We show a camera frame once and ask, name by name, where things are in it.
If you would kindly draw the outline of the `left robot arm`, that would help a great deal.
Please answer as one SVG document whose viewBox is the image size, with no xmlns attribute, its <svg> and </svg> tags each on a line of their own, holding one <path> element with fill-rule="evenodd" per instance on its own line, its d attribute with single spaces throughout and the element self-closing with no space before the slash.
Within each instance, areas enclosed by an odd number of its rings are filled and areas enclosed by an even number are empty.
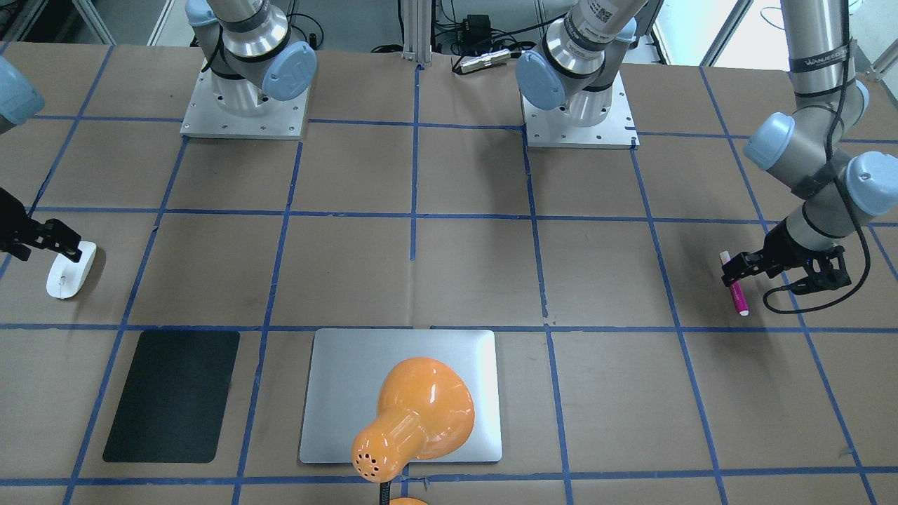
<svg viewBox="0 0 898 505">
<path fill-rule="evenodd" d="M 570 105 L 578 93 L 606 89 L 618 73 L 613 49 L 631 39 L 641 1 L 579 1 L 549 25 L 542 41 L 520 55 L 516 79 L 538 109 Z M 801 201 L 757 252 L 723 265 L 725 285 L 792 268 L 789 285 L 804 295 L 839 290 L 851 280 L 841 240 L 896 205 L 896 159 L 880 152 L 850 156 L 839 147 L 870 105 L 857 80 L 846 1 L 783 1 L 789 78 L 796 110 L 773 113 L 744 147 L 745 156 Z"/>
</svg>

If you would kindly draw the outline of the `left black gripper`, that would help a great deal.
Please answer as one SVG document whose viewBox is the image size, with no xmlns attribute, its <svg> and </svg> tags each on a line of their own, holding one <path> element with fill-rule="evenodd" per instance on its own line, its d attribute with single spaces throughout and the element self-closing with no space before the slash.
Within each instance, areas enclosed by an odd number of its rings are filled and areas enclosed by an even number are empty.
<svg viewBox="0 0 898 505">
<path fill-rule="evenodd" d="M 785 223 L 779 223 L 763 242 L 757 252 L 741 252 L 740 255 L 721 255 L 721 280 L 730 287 L 742 278 L 766 273 L 775 278 L 788 269 L 801 267 L 806 277 L 798 279 L 784 290 L 789 292 L 821 292 L 839 290 L 851 285 L 852 281 L 844 259 L 844 248 L 840 244 L 827 244 L 822 250 L 805 248 L 792 239 Z"/>
</svg>

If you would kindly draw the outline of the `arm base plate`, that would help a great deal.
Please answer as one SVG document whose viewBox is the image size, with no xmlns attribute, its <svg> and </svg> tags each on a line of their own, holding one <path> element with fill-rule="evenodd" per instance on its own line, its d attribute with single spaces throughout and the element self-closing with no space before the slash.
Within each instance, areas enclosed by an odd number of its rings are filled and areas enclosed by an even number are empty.
<svg viewBox="0 0 898 505">
<path fill-rule="evenodd" d="M 551 111 L 525 97 L 521 102 L 529 147 L 631 149 L 641 144 L 620 74 L 610 88 L 581 90 Z"/>
<path fill-rule="evenodd" d="M 208 140 L 301 140 L 311 86 L 291 100 L 274 100 L 245 79 L 199 74 L 180 133 Z"/>
</svg>

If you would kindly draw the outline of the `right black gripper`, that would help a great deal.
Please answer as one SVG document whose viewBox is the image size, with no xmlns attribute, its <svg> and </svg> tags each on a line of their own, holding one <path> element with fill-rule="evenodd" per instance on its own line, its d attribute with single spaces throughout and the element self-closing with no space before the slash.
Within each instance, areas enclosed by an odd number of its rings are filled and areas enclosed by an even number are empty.
<svg viewBox="0 0 898 505">
<path fill-rule="evenodd" d="M 61 220 L 43 223 L 27 214 L 25 205 L 1 189 L 1 250 L 19 261 L 29 261 L 32 249 L 62 253 L 73 263 L 81 261 L 80 234 Z"/>
</svg>

